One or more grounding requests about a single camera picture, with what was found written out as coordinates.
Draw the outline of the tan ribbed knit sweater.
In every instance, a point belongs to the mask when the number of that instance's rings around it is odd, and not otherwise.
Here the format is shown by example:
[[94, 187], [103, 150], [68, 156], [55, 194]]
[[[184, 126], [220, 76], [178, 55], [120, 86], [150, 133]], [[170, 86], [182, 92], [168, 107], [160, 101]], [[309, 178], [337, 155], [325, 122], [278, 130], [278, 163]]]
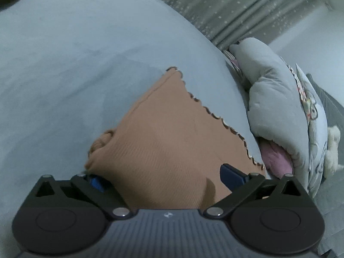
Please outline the tan ribbed knit sweater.
[[224, 163], [265, 173], [244, 137], [194, 98], [172, 67], [93, 142], [85, 168], [132, 209], [203, 210], [230, 193], [220, 180]]

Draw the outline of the grey and pink quilt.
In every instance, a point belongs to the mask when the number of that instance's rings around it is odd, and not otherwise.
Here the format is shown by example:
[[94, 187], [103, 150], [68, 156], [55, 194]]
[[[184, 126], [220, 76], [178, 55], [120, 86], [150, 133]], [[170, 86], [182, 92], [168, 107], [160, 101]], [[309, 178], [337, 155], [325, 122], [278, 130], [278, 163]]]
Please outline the grey and pink quilt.
[[229, 50], [250, 83], [247, 116], [252, 133], [282, 147], [291, 156], [295, 177], [308, 189], [308, 125], [293, 74], [256, 38], [246, 38]]

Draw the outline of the cream plush toy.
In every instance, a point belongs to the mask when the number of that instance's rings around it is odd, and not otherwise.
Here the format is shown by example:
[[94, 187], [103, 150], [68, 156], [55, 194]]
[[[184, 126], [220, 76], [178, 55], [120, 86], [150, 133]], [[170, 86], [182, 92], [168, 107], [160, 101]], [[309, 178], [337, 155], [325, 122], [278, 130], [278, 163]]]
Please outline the cream plush toy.
[[328, 127], [328, 143], [324, 158], [324, 178], [329, 178], [337, 171], [343, 170], [339, 164], [338, 147], [341, 141], [341, 132], [337, 126]]

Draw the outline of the cartoon print pillow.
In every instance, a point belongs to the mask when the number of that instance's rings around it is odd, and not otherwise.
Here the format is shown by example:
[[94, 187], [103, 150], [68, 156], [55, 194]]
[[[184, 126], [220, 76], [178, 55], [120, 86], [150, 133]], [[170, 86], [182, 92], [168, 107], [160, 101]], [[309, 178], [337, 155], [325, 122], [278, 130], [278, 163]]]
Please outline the cartoon print pillow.
[[324, 159], [328, 143], [328, 124], [324, 106], [302, 69], [288, 66], [299, 93], [301, 105], [306, 115], [309, 136], [309, 184], [308, 191], [315, 197], [322, 182]]

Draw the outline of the blue-grey bed sheet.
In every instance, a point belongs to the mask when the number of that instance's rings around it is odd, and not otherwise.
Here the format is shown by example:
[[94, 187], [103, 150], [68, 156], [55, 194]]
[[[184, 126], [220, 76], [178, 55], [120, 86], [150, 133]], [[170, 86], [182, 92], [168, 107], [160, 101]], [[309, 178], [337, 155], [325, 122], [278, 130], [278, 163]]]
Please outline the blue-grey bed sheet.
[[161, 0], [20, 0], [1, 11], [1, 256], [41, 175], [80, 173], [93, 141], [171, 66], [261, 154], [230, 64]]

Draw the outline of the grey star-patterned curtain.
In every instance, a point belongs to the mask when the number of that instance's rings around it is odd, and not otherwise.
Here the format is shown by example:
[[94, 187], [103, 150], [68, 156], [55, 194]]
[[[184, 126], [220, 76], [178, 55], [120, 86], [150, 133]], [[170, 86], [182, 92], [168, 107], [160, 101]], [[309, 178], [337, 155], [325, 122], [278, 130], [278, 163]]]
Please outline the grey star-patterned curtain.
[[328, 0], [162, 0], [218, 49], [246, 37], [266, 44]]

